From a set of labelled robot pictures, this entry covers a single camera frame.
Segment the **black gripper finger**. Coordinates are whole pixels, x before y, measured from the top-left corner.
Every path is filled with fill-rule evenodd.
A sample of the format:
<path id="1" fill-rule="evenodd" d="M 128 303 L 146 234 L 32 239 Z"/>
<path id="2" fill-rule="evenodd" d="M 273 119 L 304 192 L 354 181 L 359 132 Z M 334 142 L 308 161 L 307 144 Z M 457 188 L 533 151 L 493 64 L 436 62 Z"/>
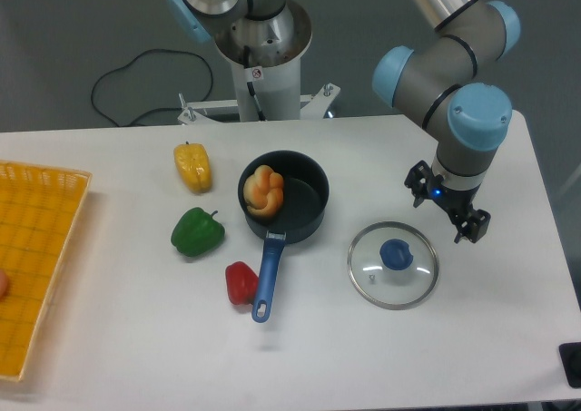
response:
<path id="1" fill-rule="evenodd" d="M 424 200 L 429 198 L 428 187 L 430 180 L 431 169 L 425 161 L 419 161 L 409 170 L 404 185 L 410 189 L 414 197 L 414 208 L 417 208 Z"/>
<path id="2" fill-rule="evenodd" d="M 468 240 L 471 243 L 477 243 L 486 235 L 490 219 L 491 215 L 485 210 L 470 209 L 456 215 L 453 219 L 453 224 L 457 229 L 454 242 Z"/>

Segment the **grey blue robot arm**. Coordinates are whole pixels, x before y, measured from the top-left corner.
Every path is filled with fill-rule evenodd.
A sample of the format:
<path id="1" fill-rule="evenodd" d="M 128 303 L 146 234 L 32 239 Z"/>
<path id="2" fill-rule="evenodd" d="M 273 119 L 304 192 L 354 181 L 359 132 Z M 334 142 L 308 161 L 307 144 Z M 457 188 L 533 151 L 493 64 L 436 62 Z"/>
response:
<path id="1" fill-rule="evenodd" d="M 211 41 L 230 63 L 242 121 L 296 120 L 300 59 L 311 21 L 291 0 L 166 0 L 193 40 Z M 447 213 L 459 239 L 487 232 L 488 212 L 473 200 L 507 135 L 512 104 L 479 83 L 486 64 L 503 57 L 520 36 L 515 11 L 482 0 L 414 0 L 437 34 L 425 52 L 389 50 L 372 75 L 375 94 L 438 144 L 434 161 L 416 164 L 405 180 L 416 204 L 430 200 Z"/>

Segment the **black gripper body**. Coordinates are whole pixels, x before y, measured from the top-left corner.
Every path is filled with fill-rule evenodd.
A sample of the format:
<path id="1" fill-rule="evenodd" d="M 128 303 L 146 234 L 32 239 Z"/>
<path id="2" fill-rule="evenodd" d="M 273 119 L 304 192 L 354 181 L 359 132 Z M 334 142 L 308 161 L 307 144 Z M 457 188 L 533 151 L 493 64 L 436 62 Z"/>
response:
<path id="1" fill-rule="evenodd" d="M 441 175 L 427 178 L 428 197 L 447 213 L 452 223 L 482 220 L 481 213 L 472 205 L 478 189 L 479 185 L 467 190 L 447 187 Z"/>

